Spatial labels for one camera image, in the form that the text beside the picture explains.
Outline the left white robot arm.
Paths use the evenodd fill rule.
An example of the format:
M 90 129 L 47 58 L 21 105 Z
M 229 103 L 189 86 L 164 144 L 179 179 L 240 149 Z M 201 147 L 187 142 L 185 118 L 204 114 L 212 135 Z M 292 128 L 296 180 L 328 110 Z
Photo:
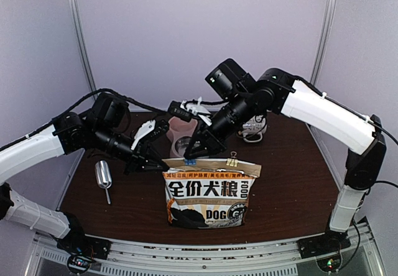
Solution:
M 53 211 L 24 198 L 12 190 L 7 181 L 38 163 L 80 149 L 97 149 L 123 161 L 125 174 L 168 170 L 152 145 L 168 131 L 168 122 L 147 121 L 130 138 L 115 131 L 127 110 L 126 98 L 101 93 L 87 111 L 77 114 L 68 110 L 33 133 L 2 147 L 1 219 L 64 239 L 77 254 L 86 252 L 89 239 L 74 215 Z

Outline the gold binder clip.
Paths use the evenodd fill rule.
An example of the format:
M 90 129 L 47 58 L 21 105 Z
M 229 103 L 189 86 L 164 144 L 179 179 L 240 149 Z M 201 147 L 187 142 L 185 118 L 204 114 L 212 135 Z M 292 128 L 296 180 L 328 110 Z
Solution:
M 237 167 L 238 163 L 237 152 L 231 151 L 230 157 L 226 159 L 226 165 L 229 167 Z

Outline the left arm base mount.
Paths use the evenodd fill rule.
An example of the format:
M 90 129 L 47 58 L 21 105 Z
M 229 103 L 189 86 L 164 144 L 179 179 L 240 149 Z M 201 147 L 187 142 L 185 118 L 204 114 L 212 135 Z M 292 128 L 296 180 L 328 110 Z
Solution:
M 73 274 L 81 275 L 106 260 L 111 241 L 90 236 L 55 238 L 57 247 L 69 254 L 66 266 Z

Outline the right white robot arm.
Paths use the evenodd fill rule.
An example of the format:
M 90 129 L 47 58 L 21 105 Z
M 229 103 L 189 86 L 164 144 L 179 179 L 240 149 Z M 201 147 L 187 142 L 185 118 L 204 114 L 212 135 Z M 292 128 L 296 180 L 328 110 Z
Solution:
M 307 123 L 348 147 L 344 185 L 319 247 L 331 252 L 343 241 L 365 192 L 376 182 L 386 154 L 381 120 L 358 114 L 316 89 L 304 78 L 278 68 L 255 80 L 232 58 L 221 62 L 206 82 L 226 102 L 210 122 L 199 123 L 185 150 L 186 159 L 226 150 L 226 139 L 244 123 L 271 111 Z

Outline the blue binder clip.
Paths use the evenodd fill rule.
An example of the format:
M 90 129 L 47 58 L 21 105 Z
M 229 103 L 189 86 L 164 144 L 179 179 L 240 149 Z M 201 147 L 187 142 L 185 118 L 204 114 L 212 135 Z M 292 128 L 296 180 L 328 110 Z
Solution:
M 197 164 L 197 161 L 195 159 L 185 159 L 184 164 L 188 166 L 193 166 Z

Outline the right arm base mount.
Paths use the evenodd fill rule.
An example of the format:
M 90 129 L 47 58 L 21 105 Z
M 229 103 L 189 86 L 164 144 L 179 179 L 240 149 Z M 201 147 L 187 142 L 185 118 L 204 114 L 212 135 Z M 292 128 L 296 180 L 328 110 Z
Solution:
M 308 237 L 299 239 L 297 245 L 301 258 L 314 257 L 317 267 L 322 272 L 331 274 L 342 266 L 341 243 L 335 237 L 326 234 Z

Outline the dog food bag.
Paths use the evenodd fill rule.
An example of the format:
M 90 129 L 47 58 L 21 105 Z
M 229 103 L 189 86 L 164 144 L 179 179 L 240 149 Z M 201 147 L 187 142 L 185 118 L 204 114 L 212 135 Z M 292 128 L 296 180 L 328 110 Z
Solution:
M 188 166 L 183 158 L 165 159 L 163 173 L 168 222 L 185 229 L 221 229 L 242 226 L 249 208 L 249 194 L 260 177 L 259 164 L 239 160 L 196 159 Z

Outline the pink double pet bowl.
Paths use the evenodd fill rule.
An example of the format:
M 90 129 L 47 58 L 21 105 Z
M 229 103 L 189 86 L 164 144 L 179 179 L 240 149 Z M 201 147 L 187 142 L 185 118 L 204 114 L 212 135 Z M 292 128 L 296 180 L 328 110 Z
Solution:
M 169 130 L 167 131 L 166 136 L 172 144 L 170 148 L 170 158 L 183 158 L 177 157 L 175 154 L 174 143 L 177 139 L 183 136 L 192 137 L 197 123 L 198 122 L 195 119 L 192 119 L 190 122 L 185 122 L 175 116 L 169 119 Z

